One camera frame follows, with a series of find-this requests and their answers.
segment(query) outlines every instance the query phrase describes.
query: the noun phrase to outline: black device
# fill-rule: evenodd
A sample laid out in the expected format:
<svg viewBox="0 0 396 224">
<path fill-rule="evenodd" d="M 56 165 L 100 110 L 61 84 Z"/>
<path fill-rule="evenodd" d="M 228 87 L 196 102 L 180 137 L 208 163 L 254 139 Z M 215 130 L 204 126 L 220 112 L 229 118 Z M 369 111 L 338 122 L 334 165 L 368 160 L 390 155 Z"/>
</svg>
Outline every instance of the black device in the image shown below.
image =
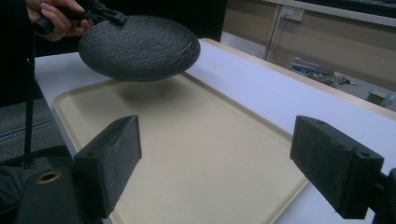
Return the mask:
<svg viewBox="0 0 396 224">
<path fill-rule="evenodd" d="M 384 158 L 318 119 L 297 116 L 290 158 L 345 219 L 396 223 L 396 169 L 381 173 Z"/>
<path fill-rule="evenodd" d="M 126 22 L 127 18 L 123 13 L 107 8 L 105 4 L 100 3 L 98 0 L 79 0 L 78 3 L 85 9 L 82 14 L 72 12 L 65 7 L 60 7 L 59 9 L 71 20 L 81 21 L 83 19 L 91 19 L 96 23 L 111 21 L 119 26 L 122 26 Z M 35 21 L 33 27 L 41 35 L 49 34 L 53 30 L 52 22 L 45 17 L 41 17 Z"/>
<path fill-rule="evenodd" d="M 53 147 L 1 162 L 1 223 L 101 223 L 141 158 L 138 118 L 128 116 L 110 123 L 74 160 L 66 147 Z M 19 191 L 21 197 L 8 200 Z"/>
</svg>

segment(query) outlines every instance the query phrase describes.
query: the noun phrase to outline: white table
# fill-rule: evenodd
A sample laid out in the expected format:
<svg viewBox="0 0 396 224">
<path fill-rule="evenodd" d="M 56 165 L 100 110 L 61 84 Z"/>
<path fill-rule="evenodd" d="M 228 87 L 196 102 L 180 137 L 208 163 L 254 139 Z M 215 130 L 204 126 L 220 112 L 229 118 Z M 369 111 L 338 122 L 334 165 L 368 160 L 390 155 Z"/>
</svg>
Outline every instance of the white table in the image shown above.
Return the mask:
<svg viewBox="0 0 396 224">
<path fill-rule="evenodd" d="M 385 174 L 396 166 L 396 113 L 216 42 L 200 43 L 200 58 L 187 71 L 192 76 L 288 133 L 297 115 L 321 119 L 385 157 Z M 35 68 L 36 81 L 75 153 L 52 100 L 63 91 L 109 78 L 92 71 L 77 53 L 37 58 Z M 365 220 L 343 220 L 308 184 L 276 223 L 371 223 L 373 216 L 369 212 Z"/>
</svg>

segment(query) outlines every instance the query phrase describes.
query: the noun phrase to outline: plastic tray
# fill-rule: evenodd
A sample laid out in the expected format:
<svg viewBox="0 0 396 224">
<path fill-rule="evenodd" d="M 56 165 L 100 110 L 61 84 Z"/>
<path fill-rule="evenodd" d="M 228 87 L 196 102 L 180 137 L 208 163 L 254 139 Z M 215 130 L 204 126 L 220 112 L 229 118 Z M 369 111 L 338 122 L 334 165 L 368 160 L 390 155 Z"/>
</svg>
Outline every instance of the plastic tray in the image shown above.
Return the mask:
<svg viewBox="0 0 396 224">
<path fill-rule="evenodd" d="M 139 116 L 143 158 L 116 224 L 273 223 L 306 183 L 289 134 L 187 74 L 110 80 L 53 104 L 76 150 L 111 121 Z"/>
</svg>

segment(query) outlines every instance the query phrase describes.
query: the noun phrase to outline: foam pad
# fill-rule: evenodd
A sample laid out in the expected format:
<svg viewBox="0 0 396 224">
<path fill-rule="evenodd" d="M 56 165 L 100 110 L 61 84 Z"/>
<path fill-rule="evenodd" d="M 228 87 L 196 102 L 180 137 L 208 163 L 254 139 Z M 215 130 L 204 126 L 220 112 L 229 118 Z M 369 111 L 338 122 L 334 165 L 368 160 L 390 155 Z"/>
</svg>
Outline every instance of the foam pad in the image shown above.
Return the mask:
<svg viewBox="0 0 396 224">
<path fill-rule="evenodd" d="M 341 217 L 365 217 L 380 155 L 321 120 L 298 116 L 290 157 Z"/>
<path fill-rule="evenodd" d="M 90 213 L 110 215 L 141 157 L 137 116 L 112 122 L 75 156 Z"/>
<path fill-rule="evenodd" d="M 24 183 L 16 223 L 82 223 L 77 201 L 70 168 L 48 169 Z"/>
</svg>

